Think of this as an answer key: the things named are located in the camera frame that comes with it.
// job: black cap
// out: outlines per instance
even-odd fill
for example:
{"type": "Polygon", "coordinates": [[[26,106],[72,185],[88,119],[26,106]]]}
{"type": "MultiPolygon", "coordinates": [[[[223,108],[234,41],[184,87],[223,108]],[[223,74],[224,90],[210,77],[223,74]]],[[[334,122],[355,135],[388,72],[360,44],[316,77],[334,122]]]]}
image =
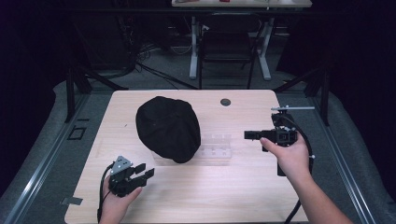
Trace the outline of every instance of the black cap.
{"type": "Polygon", "coordinates": [[[182,100],[157,96],[137,109],[140,140],[158,155],[177,163],[189,161],[201,145],[201,132],[192,107],[182,100]]]}

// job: gray floor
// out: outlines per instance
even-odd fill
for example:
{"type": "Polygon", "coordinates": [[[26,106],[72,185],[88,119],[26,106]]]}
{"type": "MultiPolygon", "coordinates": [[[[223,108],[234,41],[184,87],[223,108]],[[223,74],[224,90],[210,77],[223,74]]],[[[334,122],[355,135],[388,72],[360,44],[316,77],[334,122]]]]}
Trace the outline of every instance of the gray floor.
{"type": "MultiPolygon", "coordinates": [[[[283,84],[283,80],[293,78],[276,71],[276,63],[285,41],[282,37],[274,37],[271,41],[267,59],[273,80],[264,81],[256,63],[251,89],[273,89],[283,84]]],[[[149,56],[143,64],[198,86],[197,80],[189,79],[189,53],[153,50],[149,56]]],[[[139,70],[136,67],[132,74],[111,80],[130,90],[187,89],[179,84],[173,86],[163,78],[139,70]]],[[[241,74],[246,73],[247,69],[241,72],[239,66],[207,65],[204,71],[204,89],[244,89],[247,80],[241,74]]],[[[112,92],[96,80],[92,79],[91,83],[92,94],[80,95],[77,92],[78,112],[69,124],[64,124],[65,84],[61,83],[54,89],[57,100],[50,117],[11,184],[12,187],[8,188],[0,200],[0,223],[64,223],[67,206],[61,205],[61,200],[73,196],[112,92]],[[86,130],[83,138],[68,140],[75,125],[86,130]],[[52,157],[53,162],[44,162],[47,157],[52,157]],[[47,168],[44,170],[48,171],[40,176],[42,182],[37,184],[37,188],[32,189],[28,183],[32,177],[36,177],[37,168],[47,168]]],[[[304,83],[300,83],[288,92],[279,93],[277,97],[280,104],[317,105],[316,97],[304,97],[304,86],[304,83]]],[[[294,111],[291,114],[309,136],[317,156],[313,172],[315,180],[354,223],[396,222],[394,201],[385,192],[358,130],[338,99],[331,95],[330,127],[323,126],[317,111],[294,111]]]]}

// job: wooden table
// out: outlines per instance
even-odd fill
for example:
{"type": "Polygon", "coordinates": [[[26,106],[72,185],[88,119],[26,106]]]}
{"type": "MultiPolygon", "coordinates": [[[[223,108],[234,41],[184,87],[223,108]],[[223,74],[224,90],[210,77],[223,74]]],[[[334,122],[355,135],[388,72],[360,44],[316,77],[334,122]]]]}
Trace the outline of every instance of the wooden table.
{"type": "MultiPolygon", "coordinates": [[[[270,110],[274,106],[278,102],[272,91],[116,91],[74,194],[82,203],[69,205],[65,221],[96,222],[101,175],[119,155],[135,165],[146,163],[147,170],[155,168],[124,222],[284,221],[297,195],[286,177],[276,175],[275,156],[262,152],[259,141],[244,139],[244,131],[274,128],[270,110]],[[187,163],[159,158],[137,136],[137,108],[158,95],[189,102],[197,115],[202,146],[187,163]],[[231,104],[222,105],[222,99],[231,104]],[[210,136],[222,139],[223,154],[207,154],[210,136]]],[[[303,208],[294,220],[307,221],[303,208]]]]}
{"type": "MultiPolygon", "coordinates": [[[[268,10],[270,8],[277,7],[288,7],[288,8],[304,8],[311,7],[312,2],[310,0],[230,0],[230,2],[220,2],[219,0],[199,0],[193,2],[178,3],[176,0],[172,0],[173,7],[262,7],[262,10],[268,10]]],[[[270,41],[271,33],[273,30],[274,19],[270,19],[264,24],[264,30],[262,31],[263,43],[262,47],[258,49],[258,56],[260,66],[262,68],[262,77],[264,80],[271,80],[270,70],[268,63],[265,60],[265,53],[268,49],[268,43],[270,41]]],[[[197,24],[195,17],[191,20],[191,65],[190,65],[190,78],[196,79],[196,72],[198,66],[198,54],[197,54],[197,40],[196,36],[197,24]]]]}

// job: black cable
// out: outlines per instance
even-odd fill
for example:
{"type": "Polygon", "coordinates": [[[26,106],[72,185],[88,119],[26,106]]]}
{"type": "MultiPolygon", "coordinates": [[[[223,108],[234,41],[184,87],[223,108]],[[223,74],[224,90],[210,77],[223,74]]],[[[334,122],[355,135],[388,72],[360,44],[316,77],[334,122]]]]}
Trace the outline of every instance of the black cable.
{"type": "Polygon", "coordinates": [[[198,88],[196,88],[196,87],[194,87],[194,86],[192,86],[192,85],[190,85],[190,84],[188,84],[188,83],[186,83],[186,82],[180,81],[180,80],[178,80],[177,78],[172,77],[172,76],[170,76],[170,75],[168,75],[168,74],[165,74],[164,72],[160,72],[160,71],[155,70],[155,69],[153,69],[153,68],[147,67],[147,66],[143,65],[142,63],[136,63],[136,64],[139,65],[139,66],[141,66],[142,69],[145,69],[146,71],[150,72],[151,74],[153,74],[153,75],[155,75],[155,76],[157,76],[157,77],[162,77],[162,78],[164,78],[165,80],[170,80],[170,81],[176,82],[176,83],[178,83],[178,84],[181,84],[181,85],[183,85],[183,86],[189,87],[190,89],[198,90],[198,88]]]}
{"type": "Polygon", "coordinates": [[[105,177],[107,172],[113,167],[114,162],[111,163],[111,165],[107,166],[107,168],[105,169],[105,172],[102,175],[102,179],[100,181],[100,188],[99,188],[99,208],[97,210],[97,219],[98,222],[100,221],[100,217],[102,216],[102,208],[103,208],[103,202],[105,201],[105,198],[107,197],[107,195],[105,196],[105,198],[103,198],[103,184],[105,182],[105,177]]]}

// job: human hand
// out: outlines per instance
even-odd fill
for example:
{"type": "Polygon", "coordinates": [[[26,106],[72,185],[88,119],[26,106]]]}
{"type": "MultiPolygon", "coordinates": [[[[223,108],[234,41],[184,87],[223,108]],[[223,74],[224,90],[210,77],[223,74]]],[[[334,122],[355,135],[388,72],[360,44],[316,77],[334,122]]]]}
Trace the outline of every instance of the human hand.
{"type": "Polygon", "coordinates": [[[108,176],[103,185],[103,210],[102,216],[100,219],[100,223],[112,224],[112,223],[120,223],[125,216],[126,210],[131,202],[133,202],[137,196],[142,191],[142,188],[139,187],[132,191],[130,194],[125,195],[125,197],[118,197],[110,192],[108,188],[108,180],[110,176],[108,176]]]}
{"type": "Polygon", "coordinates": [[[277,157],[280,168],[290,181],[311,176],[308,148],[300,133],[297,132],[297,141],[288,147],[278,146],[267,138],[260,139],[260,142],[277,157]]]}

